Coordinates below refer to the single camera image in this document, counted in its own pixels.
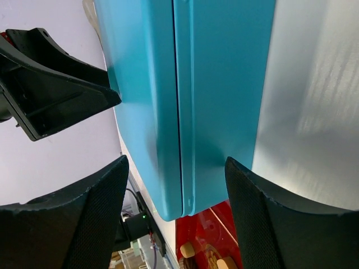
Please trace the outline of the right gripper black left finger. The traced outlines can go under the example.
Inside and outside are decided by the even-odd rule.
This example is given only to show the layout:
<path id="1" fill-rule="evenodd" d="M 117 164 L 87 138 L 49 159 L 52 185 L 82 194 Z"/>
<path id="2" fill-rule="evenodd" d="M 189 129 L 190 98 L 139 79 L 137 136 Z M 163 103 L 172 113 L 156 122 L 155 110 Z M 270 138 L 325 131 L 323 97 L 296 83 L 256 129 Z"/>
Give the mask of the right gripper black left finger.
<path id="1" fill-rule="evenodd" d="M 120 156 L 27 203 L 1 207 L 2 268 L 108 268 L 128 180 Z"/>

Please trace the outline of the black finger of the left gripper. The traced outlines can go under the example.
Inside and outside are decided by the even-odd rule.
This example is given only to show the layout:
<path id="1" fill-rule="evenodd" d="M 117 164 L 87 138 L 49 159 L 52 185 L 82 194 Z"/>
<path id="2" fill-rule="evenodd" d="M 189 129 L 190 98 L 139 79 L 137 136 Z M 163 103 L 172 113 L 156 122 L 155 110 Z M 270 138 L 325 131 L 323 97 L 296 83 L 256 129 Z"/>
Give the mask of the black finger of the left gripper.
<path id="1" fill-rule="evenodd" d="M 105 70 L 69 55 L 45 29 L 1 33 L 1 122 L 15 118 L 32 141 L 120 103 Z"/>

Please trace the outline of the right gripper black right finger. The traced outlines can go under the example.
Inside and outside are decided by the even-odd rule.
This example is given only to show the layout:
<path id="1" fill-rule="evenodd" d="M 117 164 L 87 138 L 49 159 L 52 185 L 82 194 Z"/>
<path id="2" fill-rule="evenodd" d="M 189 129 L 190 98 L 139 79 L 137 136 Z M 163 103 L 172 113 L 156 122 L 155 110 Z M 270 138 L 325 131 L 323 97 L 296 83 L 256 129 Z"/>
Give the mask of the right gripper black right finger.
<path id="1" fill-rule="evenodd" d="M 228 157 L 225 181 L 244 268 L 357 268 L 358 212 L 288 191 Z"/>

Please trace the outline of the teal tin lid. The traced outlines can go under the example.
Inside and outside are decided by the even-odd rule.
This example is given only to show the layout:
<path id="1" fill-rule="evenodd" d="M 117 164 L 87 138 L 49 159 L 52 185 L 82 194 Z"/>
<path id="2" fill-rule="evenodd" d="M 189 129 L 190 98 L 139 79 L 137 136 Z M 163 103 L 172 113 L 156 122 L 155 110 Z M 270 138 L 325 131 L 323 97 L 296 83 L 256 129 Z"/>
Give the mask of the teal tin lid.
<path id="1" fill-rule="evenodd" d="M 183 214 L 228 198 L 224 166 L 252 167 L 274 1 L 175 1 Z"/>

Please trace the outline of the caramel square chocolate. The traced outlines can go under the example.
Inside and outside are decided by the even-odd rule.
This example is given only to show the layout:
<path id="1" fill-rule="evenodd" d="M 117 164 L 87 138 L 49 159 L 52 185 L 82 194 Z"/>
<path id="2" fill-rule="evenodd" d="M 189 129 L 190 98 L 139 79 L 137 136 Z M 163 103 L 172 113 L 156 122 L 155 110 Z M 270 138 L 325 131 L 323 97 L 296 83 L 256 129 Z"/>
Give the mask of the caramel square chocolate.
<path id="1" fill-rule="evenodd" d="M 217 260 L 218 269 L 238 269 L 236 263 L 231 257 L 224 257 Z"/>

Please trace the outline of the tan cylinder chocolate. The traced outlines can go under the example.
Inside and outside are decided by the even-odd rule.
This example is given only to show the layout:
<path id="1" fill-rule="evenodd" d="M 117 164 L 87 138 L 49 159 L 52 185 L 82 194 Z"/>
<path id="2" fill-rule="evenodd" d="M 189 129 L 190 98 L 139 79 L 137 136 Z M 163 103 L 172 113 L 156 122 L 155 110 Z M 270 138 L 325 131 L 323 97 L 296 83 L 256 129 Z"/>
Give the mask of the tan cylinder chocolate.
<path id="1" fill-rule="evenodd" d="M 180 246 L 180 252 L 184 258 L 191 258 L 195 256 L 195 250 L 190 242 L 186 242 Z"/>

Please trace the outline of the brown bar chocolate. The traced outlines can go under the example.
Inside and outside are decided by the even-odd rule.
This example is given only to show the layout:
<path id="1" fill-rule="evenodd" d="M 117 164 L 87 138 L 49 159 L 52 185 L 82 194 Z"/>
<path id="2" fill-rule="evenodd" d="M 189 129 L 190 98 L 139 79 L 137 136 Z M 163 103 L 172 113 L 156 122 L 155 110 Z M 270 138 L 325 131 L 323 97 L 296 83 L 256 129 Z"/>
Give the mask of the brown bar chocolate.
<path id="1" fill-rule="evenodd" d="M 194 257 L 191 258 L 180 258 L 179 261 L 179 267 L 180 269 L 198 269 L 198 266 L 196 264 L 196 261 Z"/>

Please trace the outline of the red rectangular tray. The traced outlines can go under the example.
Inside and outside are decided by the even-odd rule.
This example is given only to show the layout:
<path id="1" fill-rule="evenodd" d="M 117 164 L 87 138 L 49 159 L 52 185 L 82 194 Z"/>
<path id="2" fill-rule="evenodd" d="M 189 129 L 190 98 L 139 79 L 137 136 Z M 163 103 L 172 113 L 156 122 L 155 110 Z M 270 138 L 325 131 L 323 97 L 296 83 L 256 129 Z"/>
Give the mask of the red rectangular tray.
<path id="1" fill-rule="evenodd" d="M 231 257 L 242 268 L 240 249 L 229 201 L 226 200 L 193 216 L 176 220 L 176 256 L 182 258 L 180 246 L 190 242 L 198 268 L 218 268 L 217 260 Z"/>

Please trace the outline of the teal tin box with cups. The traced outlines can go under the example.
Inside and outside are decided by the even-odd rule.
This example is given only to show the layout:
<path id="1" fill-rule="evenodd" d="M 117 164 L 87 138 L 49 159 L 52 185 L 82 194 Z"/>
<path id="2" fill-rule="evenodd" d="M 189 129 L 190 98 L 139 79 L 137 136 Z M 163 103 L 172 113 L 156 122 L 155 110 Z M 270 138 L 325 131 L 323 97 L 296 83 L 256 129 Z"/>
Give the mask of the teal tin box with cups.
<path id="1" fill-rule="evenodd" d="M 171 1 L 96 1 L 118 128 L 160 217 L 182 213 Z"/>

